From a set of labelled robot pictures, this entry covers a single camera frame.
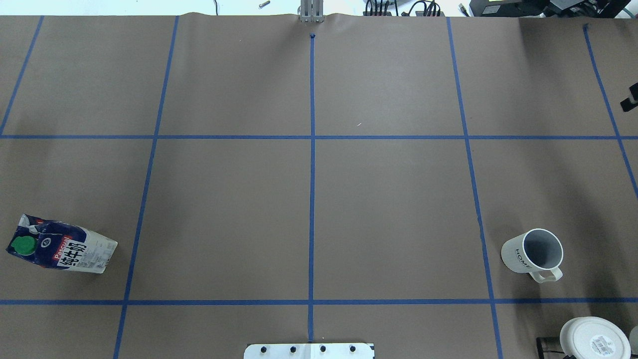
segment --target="white mug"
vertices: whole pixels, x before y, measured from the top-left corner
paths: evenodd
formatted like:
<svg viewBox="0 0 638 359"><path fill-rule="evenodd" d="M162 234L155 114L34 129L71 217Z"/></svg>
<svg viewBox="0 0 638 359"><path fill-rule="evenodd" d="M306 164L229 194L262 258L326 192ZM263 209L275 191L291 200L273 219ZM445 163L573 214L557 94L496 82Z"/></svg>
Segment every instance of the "white mug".
<svg viewBox="0 0 638 359"><path fill-rule="evenodd" d="M505 242L501 248L503 263L516 273L529 273L538 283L556 282L563 276L563 245L547 229L536 228ZM548 270L552 275L543 277Z"/></svg>

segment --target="metal bracket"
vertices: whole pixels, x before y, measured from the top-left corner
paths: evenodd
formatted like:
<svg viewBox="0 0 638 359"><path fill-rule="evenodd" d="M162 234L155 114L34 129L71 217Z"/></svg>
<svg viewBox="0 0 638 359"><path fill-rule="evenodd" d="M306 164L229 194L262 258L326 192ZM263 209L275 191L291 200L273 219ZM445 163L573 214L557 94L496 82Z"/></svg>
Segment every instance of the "metal bracket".
<svg viewBox="0 0 638 359"><path fill-rule="evenodd" d="M301 22L323 22L323 0L301 0Z"/></svg>
<svg viewBox="0 0 638 359"><path fill-rule="evenodd" d="M370 343L252 344L244 359L375 359Z"/></svg>

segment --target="white floor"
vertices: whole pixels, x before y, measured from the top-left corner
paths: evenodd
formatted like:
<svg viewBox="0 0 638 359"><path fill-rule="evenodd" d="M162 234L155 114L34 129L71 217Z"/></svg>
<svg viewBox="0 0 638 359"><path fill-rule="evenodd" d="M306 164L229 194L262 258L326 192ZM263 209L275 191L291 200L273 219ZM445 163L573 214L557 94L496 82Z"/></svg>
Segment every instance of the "white floor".
<svg viewBox="0 0 638 359"><path fill-rule="evenodd" d="M265 0L217 0L220 15L277 15L297 13L299 0L271 0L262 9ZM469 11L470 0L437 0L446 16L463 16L459 3ZM366 0L324 0L324 13L362 15ZM414 0L399 0L399 12L408 11ZM632 0L627 9L638 13L638 0ZM198 12L215 15L213 0L0 0L0 15L182 15ZM629 18L625 12L618 17Z"/></svg>

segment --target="milk carton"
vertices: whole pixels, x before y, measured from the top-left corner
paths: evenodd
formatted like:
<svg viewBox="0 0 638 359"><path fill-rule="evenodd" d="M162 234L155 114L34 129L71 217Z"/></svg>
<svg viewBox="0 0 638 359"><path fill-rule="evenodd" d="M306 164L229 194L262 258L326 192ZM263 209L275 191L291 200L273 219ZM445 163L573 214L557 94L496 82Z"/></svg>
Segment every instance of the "milk carton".
<svg viewBox="0 0 638 359"><path fill-rule="evenodd" d="M116 246L77 225L22 215L6 251L43 268L103 273Z"/></svg>

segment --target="pascual logo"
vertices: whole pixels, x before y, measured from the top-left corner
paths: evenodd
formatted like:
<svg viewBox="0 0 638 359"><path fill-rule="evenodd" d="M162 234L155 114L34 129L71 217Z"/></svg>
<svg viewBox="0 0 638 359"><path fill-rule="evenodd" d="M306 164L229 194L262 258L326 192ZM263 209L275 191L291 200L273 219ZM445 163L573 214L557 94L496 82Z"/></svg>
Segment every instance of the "pascual logo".
<svg viewBox="0 0 638 359"><path fill-rule="evenodd" d="M54 253L53 259L55 259L56 261L59 261L60 258L62 258L62 254L64 250L66 249L66 244L69 243L69 241L72 239L73 237L68 235L62 237L62 242L60 242L60 246L57 248L56 252Z"/></svg>
<svg viewBox="0 0 638 359"><path fill-rule="evenodd" d="M518 249L516 250L516 256L518 257L519 262L521 262L525 267L531 268L529 264L525 263L525 260L523 259L523 256L521 256L521 253L519 252Z"/></svg>

